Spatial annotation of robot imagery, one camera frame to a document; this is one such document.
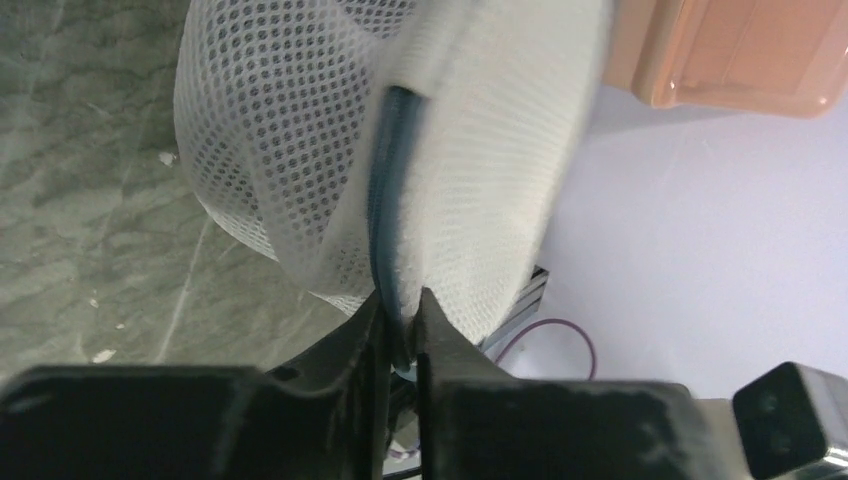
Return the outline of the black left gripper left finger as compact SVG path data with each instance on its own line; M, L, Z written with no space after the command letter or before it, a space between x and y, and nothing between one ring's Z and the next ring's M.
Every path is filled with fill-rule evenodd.
M40 366L1 390L5 479L377 479L390 362L370 297L254 367Z

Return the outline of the white mesh blue zip laundry bag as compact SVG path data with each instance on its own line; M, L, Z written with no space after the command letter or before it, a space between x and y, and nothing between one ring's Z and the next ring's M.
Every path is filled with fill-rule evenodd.
M194 1L174 122L213 220L344 312L479 342L530 277L606 1Z

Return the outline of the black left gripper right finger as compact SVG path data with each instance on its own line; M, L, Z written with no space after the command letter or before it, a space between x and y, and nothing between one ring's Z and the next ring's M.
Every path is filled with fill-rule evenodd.
M724 401L678 383L512 376L429 290L414 326L426 479L745 477Z

